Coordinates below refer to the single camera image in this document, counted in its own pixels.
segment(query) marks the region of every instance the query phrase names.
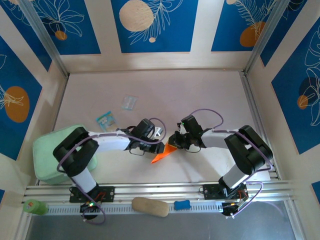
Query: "gray floor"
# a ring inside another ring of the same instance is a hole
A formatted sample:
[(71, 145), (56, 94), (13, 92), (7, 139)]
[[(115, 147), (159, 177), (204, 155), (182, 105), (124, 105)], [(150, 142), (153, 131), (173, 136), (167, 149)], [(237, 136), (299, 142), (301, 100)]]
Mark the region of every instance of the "gray floor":
[(220, 213), (175, 213), (166, 218), (144, 214), (108, 215), (100, 226), (80, 216), (34, 216), (27, 240), (294, 240), (283, 202), (280, 209), (253, 202), (235, 219)]

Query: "beige sponge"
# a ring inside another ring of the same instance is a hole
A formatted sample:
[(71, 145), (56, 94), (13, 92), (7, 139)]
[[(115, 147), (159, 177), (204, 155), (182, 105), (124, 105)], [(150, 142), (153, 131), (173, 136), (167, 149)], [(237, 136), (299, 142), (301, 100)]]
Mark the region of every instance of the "beige sponge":
[(150, 214), (158, 217), (166, 217), (169, 214), (169, 205), (164, 201), (135, 197), (132, 200), (132, 208), (137, 212)]

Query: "orange triangular block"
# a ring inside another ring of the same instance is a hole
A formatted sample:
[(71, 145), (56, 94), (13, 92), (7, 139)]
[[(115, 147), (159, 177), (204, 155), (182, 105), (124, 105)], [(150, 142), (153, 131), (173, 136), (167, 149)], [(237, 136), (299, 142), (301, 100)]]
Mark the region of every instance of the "orange triangular block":
[(169, 154), (173, 153), (175, 150), (177, 150), (178, 148), (169, 145), (168, 143), (165, 144), (164, 146), (164, 152), (158, 154), (157, 156), (155, 156), (155, 158), (152, 160), (152, 164), (158, 162), (159, 160), (163, 159), (164, 157), (168, 156)]

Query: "green can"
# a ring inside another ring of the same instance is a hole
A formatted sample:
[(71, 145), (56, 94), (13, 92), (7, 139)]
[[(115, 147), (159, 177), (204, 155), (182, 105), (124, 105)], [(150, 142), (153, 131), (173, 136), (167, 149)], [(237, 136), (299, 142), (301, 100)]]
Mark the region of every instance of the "green can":
[(23, 211), (30, 214), (44, 215), (48, 212), (48, 206), (43, 201), (29, 199), (23, 204)]

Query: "white table surface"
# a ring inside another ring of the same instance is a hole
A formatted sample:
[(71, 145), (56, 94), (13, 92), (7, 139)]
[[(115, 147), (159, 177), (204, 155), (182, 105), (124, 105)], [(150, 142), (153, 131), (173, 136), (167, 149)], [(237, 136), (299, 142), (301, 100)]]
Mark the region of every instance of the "white table surface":
[[(131, 111), (121, 108), (125, 95), (138, 97)], [(219, 129), (254, 128), (239, 73), (203, 69), (71, 74), (55, 129), (83, 124), (88, 131), (101, 132), (96, 118), (112, 111), (121, 128), (143, 118), (160, 118), (168, 138), (178, 129), (177, 122), (199, 108), (222, 114), (224, 124)], [(203, 129), (220, 122), (212, 112), (194, 116)], [(91, 173), (100, 184), (202, 182), (218, 181), (235, 164), (227, 149), (215, 147), (199, 153), (176, 150), (150, 164), (154, 157), (117, 150), (98, 153), (97, 168)], [(269, 173), (260, 172), (251, 180), (270, 180)]]

